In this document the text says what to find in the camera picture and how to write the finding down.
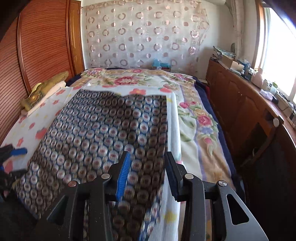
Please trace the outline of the sheer circle pattern curtain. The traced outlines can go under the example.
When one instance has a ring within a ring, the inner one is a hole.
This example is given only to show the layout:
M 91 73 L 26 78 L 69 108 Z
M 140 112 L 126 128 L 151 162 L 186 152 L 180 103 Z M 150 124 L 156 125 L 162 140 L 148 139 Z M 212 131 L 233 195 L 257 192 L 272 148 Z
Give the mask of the sheer circle pattern curtain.
M 105 1 L 81 10 L 87 67 L 194 73 L 210 27 L 200 1 Z

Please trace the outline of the navy patterned garment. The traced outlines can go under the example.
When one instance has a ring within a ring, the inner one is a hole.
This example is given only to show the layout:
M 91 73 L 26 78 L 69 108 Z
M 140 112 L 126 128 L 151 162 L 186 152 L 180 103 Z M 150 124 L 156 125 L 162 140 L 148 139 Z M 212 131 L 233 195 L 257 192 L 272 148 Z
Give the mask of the navy patterned garment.
M 165 96 L 79 90 L 39 143 L 16 194 L 41 217 L 70 181 L 93 181 L 129 152 L 123 196 L 110 205 L 113 237 L 148 240 L 159 221 L 166 138 Z

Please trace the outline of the wooden slatted wardrobe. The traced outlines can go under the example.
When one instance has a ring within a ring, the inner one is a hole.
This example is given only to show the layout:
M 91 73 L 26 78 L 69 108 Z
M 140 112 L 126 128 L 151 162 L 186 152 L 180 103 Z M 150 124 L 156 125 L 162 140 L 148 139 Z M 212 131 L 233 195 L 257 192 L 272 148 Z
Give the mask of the wooden slatted wardrobe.
M 84 70 L 81 1 L 1 1 L 1 140 L 20 116 L 33 87 L 68 71 Z

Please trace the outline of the floral rose blanket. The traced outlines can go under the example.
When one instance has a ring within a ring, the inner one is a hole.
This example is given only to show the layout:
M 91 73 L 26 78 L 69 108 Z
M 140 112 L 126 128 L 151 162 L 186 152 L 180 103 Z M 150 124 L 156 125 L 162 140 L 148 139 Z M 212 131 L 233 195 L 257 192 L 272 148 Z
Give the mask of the floral rose blanket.
M 145 87 L 174 93 L 181 137 L 181 163 L 189 173 L 212 183 L 232 182 L 239 196 L 244 195 L 221 125 L 208 101 L 206 87 L 190 75 L 163 70 L 91 68 L 69 79 L 67 86 L 87 83 L 105 88 L 131 87 L 143 94 Z

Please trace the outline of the mustard patterned folded cloth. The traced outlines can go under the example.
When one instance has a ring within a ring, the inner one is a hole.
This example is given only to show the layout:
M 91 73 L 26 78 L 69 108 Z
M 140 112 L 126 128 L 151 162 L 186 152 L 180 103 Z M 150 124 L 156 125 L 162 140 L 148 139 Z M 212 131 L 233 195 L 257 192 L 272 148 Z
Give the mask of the mustard patterned folded cloth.
M 36 86 L 36 89 L 31 92 L 28 98 L 21 100 L 21 107 L 25 111 L 30 111 L 34 109 L 38 104 L 41 104 L 42 101 L 49 98 L 60 88 L 66 86 L 65 80 L 68 78 L 69 72 L 64 71 L 59 74 L 56 74 L 52 78 L 46 80 L 45 82 L 40 83 Z

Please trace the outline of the stack of papers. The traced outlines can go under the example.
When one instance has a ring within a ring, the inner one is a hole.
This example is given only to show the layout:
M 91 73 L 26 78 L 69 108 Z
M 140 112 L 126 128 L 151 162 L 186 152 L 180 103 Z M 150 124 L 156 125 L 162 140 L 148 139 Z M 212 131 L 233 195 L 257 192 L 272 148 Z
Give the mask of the stack of papers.
M 217 58 L 222 58 L 222 56 L 227 56 L 229 58 L 232 58 L 232 59 L 235 59 L 236 57 L 236 54 L 233 53 L 233 52 L 229 52 L 229 51 L 226 51 L 226 50 L 223 50 L 219 47 L 216 47 L 216 46 L 213 46 L 213 51 L 214 51 L 214 55 L 217 57 Z

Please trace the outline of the cardboard box on cabinet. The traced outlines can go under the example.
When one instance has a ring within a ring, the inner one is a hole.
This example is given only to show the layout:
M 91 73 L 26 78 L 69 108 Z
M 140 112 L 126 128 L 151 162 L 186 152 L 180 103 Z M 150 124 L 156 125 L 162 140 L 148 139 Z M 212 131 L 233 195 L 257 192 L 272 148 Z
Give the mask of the cardboard box on cabinet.
M 228 57 L 226 55 L 222 55 L 221 62 L 225 65 L 228 69 L 232 69 L 238 72 L 241 72 L 244 66 L 238 62 L 236 62 L 233 58 Z

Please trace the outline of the wooden sideboard cabinet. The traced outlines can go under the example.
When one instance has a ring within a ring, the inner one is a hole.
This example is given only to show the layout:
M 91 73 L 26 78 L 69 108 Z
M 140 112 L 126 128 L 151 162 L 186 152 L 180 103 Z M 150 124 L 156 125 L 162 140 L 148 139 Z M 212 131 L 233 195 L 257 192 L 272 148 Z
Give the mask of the wooden sideboard cabinet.
M 264 152 L 295 160 L 295 142 L 287 121 L 259 89 L 210 58 L 206 73 L 210 103 L 224 132 L 234 165 L 255 162 Z

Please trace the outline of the blue box at bedhead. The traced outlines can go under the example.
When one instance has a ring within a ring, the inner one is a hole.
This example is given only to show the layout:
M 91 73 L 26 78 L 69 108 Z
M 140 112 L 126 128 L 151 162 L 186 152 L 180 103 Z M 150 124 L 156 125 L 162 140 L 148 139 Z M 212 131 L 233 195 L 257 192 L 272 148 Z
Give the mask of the blue box at bedhead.
M 163 71 L 167 71 L 167 72 L 171 71 L 171 65 L 169 63 L 161 62 L 158 59 L 154 59 L 152 61 L 151 68 L 154 69 L 154 70 L 163 70 Z

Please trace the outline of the white flower print sheet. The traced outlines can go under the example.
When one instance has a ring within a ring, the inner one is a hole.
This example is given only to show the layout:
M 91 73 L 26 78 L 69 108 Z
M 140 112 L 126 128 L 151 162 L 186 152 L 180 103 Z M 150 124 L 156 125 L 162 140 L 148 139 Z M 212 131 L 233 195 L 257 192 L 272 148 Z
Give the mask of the white flower print sheet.
M 105 88 L 100 86 L 87 87 L 66 87 L 53 94 L 43 106 L 35 111 L 31 116 L 20 118 L 10 133 L 7 135 L 4 143 L 12 144 L 15 148 L 26 148 L 26 155 L 10 157 L 2 166 L 6 172 L 29 168 L 30 160 L 36 151 L 39 143 L 43 140 L 49 127 L 79 90 L 107 91 L 119 96 L 129 95 L 161 95 L 166 97 L 166 121 L 167 135 L 165 151 L 170 151 L 176 161 L 181 157 L 180 129 L 177 114 L 177 102 L 174 93 L 163 93 L 155 87 L 145 87 L 143 94 L 136 94 L 131 87 Z M 169 190 L 169 184 L 166 175 L 164 175 L 161 209 L 159 221 L 156 222 L 154 229 L 148 240 L 177 240 L 178 238 L 178 219 L 180 206 L 173 200 Z

